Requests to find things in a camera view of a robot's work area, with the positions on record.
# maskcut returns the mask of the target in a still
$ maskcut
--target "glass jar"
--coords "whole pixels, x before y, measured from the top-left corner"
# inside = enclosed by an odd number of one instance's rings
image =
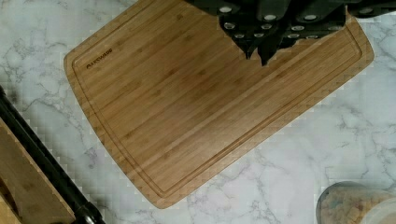
[[[318,224],[366,224],[361,222],[366,214],[376,205],[390,199],[396,199],[396,195],[354,182],[334,184],[318,200]]]

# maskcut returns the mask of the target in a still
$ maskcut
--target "wood grain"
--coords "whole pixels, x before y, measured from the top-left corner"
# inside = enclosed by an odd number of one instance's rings
[[[72,223],[73,211],[1,119],[0,143],[0,178],[15,201],[21,223]]]
[[[12,211],[3,194],[0,193],[0,224],[21,224],[18,216]]]
[[[299,41],[261,67],[257,55],[245,60],[217,18],[183,1],[140,0],[73,49],[64,68],[113,159],[165,208],[373,58],[349,18],[344,30]]]
[[[18,207],[15,204],[15,200],[12,197],[11,192],[9,191],[7,185],[4,183],[3,179],[0,177],[0,194],[3,197],[3,200],[7,202],[8,206],[11,208],[11,210],[15,213],[18,214]]]

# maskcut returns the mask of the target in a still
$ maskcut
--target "marble countertop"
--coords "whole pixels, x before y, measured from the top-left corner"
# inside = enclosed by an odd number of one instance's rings
[[[149,203],[108,155],[64,56],[135,1],[0,0],[0,84],[106,223],[316,223],[320,193],[353,180],[396,193],[396,14],[359,20],[375,61],[174,206]]]

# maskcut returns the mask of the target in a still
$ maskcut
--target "jar lid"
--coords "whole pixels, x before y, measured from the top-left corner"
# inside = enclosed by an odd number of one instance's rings
[[[394,224],[396,220],[396,198],[388,199],[373,207],[361,224]]]

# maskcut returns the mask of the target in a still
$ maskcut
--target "cutting board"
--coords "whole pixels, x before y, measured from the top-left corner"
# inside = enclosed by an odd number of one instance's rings
[[[2,221],[19,223],[17,220],[23,224],[70,224],[76,220],[73,211],[2,119],[0,196],[0,224]]]
[[[140,0],[64,59],[109,154],[166,208],[359,73],[374,58],[359,24],[282,49],[265,67],[179,0]]]

